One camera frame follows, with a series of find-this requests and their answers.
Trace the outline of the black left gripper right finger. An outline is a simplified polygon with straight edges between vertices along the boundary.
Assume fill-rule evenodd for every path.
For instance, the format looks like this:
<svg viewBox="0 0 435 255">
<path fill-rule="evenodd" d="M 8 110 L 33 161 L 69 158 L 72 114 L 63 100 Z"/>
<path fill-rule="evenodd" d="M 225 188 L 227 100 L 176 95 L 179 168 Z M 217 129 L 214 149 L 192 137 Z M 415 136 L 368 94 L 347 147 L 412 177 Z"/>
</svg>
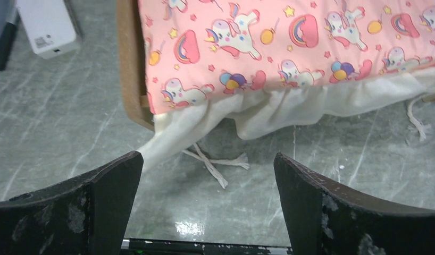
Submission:
<svg viewBox="0 0 435 255">
<path fill-rule="evenodd" d="M 435 254 L 435 210 L 357 191 L 282 153 L 273 167 L 294 254 Z"/>
</svg>

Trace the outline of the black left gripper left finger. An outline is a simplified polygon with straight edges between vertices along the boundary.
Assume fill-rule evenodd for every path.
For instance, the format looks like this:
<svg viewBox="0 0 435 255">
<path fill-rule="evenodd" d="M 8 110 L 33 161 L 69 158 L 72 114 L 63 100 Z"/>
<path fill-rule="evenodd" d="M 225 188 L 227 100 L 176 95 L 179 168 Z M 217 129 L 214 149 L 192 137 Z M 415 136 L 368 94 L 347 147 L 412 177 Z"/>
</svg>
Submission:
<svg viewBox="0 0 435 255">
<path fill-rule="evenodd" d="M 0 201 L 0 254 L 119 254 L 143 157 Z"/>
</svg>

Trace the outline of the pink unicorn print mattress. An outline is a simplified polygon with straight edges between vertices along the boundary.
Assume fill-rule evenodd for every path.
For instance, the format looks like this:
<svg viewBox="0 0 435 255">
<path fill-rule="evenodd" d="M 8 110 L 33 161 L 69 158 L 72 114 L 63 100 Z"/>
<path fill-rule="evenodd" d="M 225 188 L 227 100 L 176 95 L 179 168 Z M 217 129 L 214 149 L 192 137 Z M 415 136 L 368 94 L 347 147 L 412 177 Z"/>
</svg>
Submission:
<svg viewBox="0 0 435 255">
<path fill-rule="evenodd" d="M 224 118 L 249 140 L 435 94 L 435 1 L 139 1 L 143 171 Z"/>
</svg>

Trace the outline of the wooden pet bed frame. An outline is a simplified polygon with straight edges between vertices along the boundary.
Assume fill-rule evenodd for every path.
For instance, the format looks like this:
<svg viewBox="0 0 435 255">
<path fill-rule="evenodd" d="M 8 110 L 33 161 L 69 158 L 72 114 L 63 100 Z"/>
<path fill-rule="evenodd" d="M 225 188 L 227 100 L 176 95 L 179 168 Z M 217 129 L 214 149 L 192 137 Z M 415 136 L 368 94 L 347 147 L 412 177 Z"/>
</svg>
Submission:
<svg viewBox="0 0 435 255">
<path fill-rule="evenodd" d="M 145 81 L 145 49 L 137 1 L 116 1 L 120 88 L 128 118 L 154 131 Z"/>
</svg>

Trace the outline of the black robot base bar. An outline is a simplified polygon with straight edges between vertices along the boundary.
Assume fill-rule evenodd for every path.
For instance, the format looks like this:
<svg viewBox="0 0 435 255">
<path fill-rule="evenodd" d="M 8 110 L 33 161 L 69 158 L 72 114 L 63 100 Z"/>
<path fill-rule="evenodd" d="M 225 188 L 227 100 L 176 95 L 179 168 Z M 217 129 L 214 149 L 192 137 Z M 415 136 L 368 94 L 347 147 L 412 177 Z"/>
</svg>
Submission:
<svg viewBox="0 0 435 255">
<path fill-rule="evenodd" d="M 226 244 L 209 242 L 188 242 L 173 240 L 124 239 L 120 254 L 185 254 L 185 255 L 226 255 L 226 254 L 293 254 L 291 247 L 250 244 Z"/>
</svg>

